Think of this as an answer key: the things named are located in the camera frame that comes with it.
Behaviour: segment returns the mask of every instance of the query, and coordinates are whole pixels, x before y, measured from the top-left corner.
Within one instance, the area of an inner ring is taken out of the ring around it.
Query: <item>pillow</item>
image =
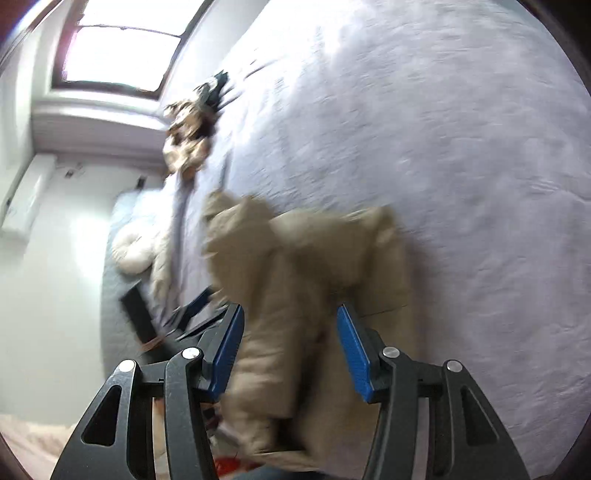
[[[154,260],[154,227],[134,222],[125,225],[112,244],[112,256],[117,267],[131,275],[142,273]]]

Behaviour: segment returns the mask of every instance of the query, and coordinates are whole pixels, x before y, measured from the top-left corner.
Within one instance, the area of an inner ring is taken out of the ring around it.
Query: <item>window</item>
[[[75,1],[61,35],[53,87],[158,98],[212,1]]]

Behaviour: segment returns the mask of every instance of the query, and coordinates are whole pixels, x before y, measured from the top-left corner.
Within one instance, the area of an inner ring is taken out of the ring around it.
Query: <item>white wall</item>
[[[91,164],[53,176],[28,245],[0,238],[0,413],[80,419],[103,383],[100,290],[116,196],[136,169]],[[147,187],[159,186],[157,176]]]
[[[0,77],[0,219],[7,197],[33,158],[31,87],[40,31],[12,54]]]

